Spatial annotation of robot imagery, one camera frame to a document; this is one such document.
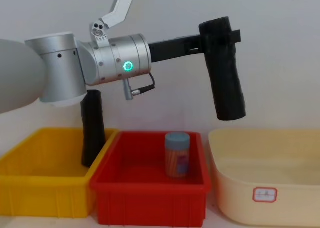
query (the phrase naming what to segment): yellow plastic bin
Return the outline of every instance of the yellow plastic bin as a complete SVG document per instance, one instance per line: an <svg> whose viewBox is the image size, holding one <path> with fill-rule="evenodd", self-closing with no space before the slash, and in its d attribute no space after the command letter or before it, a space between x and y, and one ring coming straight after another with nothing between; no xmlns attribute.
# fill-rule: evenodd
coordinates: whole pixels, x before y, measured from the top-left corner
<svg viewBox="0 0 320 228"><path fill-rule="evenodd" d="M85 218L96 196L89 181L116 137L107 142L91 168L81 165L81 128L44 128L0 159L0 215Z"/></svg>
<svg viewBox="0 0 320 228"><path fill-rule="evenodd" d="M221 129L209 143L217 204L227 217L320 227L320 130Z"/></svg>

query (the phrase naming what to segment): beige plastic tub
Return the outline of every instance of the beige plastic tub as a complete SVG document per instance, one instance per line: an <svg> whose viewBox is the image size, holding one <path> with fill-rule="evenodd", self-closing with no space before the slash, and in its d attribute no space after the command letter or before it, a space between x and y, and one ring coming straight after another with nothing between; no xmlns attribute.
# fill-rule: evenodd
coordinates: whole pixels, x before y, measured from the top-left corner
<svg viewBox="0 0 320 228"><path fill-rule="evenodd" d="M320 130L209 134L220 210L248 225L320 227Z"/></svg>

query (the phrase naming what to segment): white wall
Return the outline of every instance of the white wall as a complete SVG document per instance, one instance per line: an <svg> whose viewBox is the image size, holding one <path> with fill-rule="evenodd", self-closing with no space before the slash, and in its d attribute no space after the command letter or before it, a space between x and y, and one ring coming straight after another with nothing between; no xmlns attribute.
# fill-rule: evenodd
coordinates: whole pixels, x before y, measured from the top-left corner
<svg viewBox="0 0 320 228"><path fill-rule="evenodd" d="M0 0L0 38L23 42L72 31L89 41L89 24L113 0ZM237 67L247 117L218 121L202 55L155 63L156 90L125 101L120 81L102 91L106 127L190 130L221 127L320 127L320 0L134 0L110 36L141 33L149 42L197 34L202 22L229 16L241 29ZM132 86L150 82L132 79ZM36 102L0 115L0 154L44 126L81 126L80 106Z"/></svg>

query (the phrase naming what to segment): robotic arm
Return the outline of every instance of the robotic arm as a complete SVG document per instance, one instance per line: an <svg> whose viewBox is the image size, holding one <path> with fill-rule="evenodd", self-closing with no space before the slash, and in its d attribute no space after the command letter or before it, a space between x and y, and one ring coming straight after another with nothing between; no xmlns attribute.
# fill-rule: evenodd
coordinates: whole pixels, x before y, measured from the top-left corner
<svg viewBox="0 0 320 228"><path fill-rule="evenodd" d="M43 78L33 78L31 89L25 93L30 99L11 102L13 105L6 109L0 108L0 113L28 105L39 93L40 100L45 103L53 103L56 106L76 104L86 96L86 85L95 86L117 80L123 80L125 97L132 100L133 96L155 88L155 80L150 73L151 63L203 53L218 119L231 121L246 115L235 58L235 43L241 41L240 31L232 31L228 17L201 24L200 35L153 44L148 44L141 34L109 39L108 29L125 20L131 3L132 0L117 0L111 13L93 22L90 26L91 42L77 41L72 33L27 40L25 44L37 54L26 49L30 53L28 62L38 62L37 68L31 68L27 72L43 77L46 71L45 89L39 92L44 85ZM5 44L3 42L0 41L1 62L6 59L1 54ZM27 72L19 69L22 75ZM147 74L150 74L153 84L132 90L129 78ZM2 82L3 79L0 78L2 90L13 87L9 84L12 80L5 81L6 86L1 85ZM17 96L20 98L23 95L17 92Z"/></svg>

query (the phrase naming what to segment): label sticker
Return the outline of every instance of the label sticker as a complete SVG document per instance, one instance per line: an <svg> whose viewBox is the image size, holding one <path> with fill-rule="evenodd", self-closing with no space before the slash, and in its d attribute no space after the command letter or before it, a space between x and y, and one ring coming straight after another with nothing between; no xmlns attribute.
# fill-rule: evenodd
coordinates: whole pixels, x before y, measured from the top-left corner
<svg viewBox="0 0 320 228"><path fill-rule="evenodd" d="M276 188L257 187L253 190L255 202L273 203L277 200L278 191Z"/></svg>

